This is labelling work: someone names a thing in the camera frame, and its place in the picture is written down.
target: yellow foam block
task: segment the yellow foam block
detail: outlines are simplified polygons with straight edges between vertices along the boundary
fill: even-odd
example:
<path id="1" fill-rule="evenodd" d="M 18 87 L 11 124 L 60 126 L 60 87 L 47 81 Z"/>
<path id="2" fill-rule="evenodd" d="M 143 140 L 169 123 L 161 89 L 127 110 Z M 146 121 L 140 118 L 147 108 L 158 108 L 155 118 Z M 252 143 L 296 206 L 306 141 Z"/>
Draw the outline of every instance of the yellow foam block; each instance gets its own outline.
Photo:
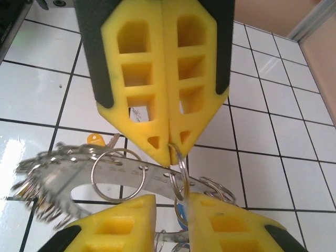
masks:
<path id="1" fill-rule="evenodd" d="M 155 195 L 144 195 L 80 219 L 80 233 L 65 252 L 149 252 L 154 250 Z"/>
<path id="2" fill-rule="evenodd" d="M 228 96 L 216 93 L 217 23 L 198 0 L 123 0 L 101 27 L 114 105 L 100 114 L 162 166 L 186 156 Z M 146 107 L 134 122 L 129 108 Z"/>
<path id="3" fill-rule="evenodd" d="M 265 225 L 286 230 L 272 219 L 204 194 L 191 194 L 188 228 L 192 252 L 284 252 Z"/>

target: beige wall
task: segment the beige wall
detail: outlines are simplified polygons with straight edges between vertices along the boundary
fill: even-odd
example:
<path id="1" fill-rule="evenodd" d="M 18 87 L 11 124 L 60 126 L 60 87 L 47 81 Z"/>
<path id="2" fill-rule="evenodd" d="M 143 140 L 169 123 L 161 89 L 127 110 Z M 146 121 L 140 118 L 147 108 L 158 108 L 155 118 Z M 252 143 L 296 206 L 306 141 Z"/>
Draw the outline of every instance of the beige wall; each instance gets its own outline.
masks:
<path id="1" fill-rule="evenodd" d="M 319 0 L 236 0 L 235 20 L 286 37 Z"/>
<path id="2" fill-rule="evenodd" d="M 304 41 L 301 48 L 336 123 L 336 14 Z"/>

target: metal bar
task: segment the metal bar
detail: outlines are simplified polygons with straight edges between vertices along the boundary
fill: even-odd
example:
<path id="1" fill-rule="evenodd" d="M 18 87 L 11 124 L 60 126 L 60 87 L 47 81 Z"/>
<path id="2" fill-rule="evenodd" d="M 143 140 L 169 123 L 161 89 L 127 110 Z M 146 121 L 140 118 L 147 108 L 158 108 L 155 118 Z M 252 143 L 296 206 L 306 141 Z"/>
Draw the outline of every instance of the metal bar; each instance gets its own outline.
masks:
<path id="1" fill-rule="evenodd" d="M 4 60 L 10 45 L 12 44 L 17 32 L 19 31 L 21 24 L 23 23 L 25 17 L 27 16 L 31 6 L 33 5 L 33 1 L 26 2 L 20 15 L 17 17 L 16 21 L 14 22 L 11 30 L 9 31 L 7 37 L 5 38 L 1 48 L 0 48 L 0 65 L 2 61 Z"/>
<path id="2" fill-rule="evenodd" d="M 287 36 L 299 43 L 305 41 L 325 21 L 336 13 L 336 0 L 321 1 Z"/>

